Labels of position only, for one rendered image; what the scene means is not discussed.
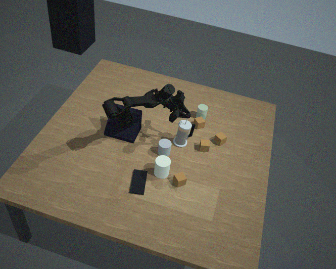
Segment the small brown cube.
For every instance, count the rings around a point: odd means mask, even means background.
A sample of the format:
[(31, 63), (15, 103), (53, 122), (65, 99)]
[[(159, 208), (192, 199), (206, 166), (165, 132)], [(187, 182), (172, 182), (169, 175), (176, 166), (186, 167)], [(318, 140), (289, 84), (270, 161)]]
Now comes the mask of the small brown cube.
[(186, 185), (187, 178), (183, 172), (180, 172), (180, 173), (174, 174), (173, 181), (178, 188), (178, 187)]
[(194, 124), (196, 129), (200, 129), (200, 128), (204, 128), (205, 127), (205, 120), (203, 119), (203, 117), (197, 117), (194, 119)]
[(227, 136), (223, 132), (220, 132), (215, 135), (214, 142), (216, 142), (219, 146), (221, 146), (226, 143), (226, 140)]
[(200, 152), (209, 152), (210, 148), (210, 140), (203, 140), (200, 141)]

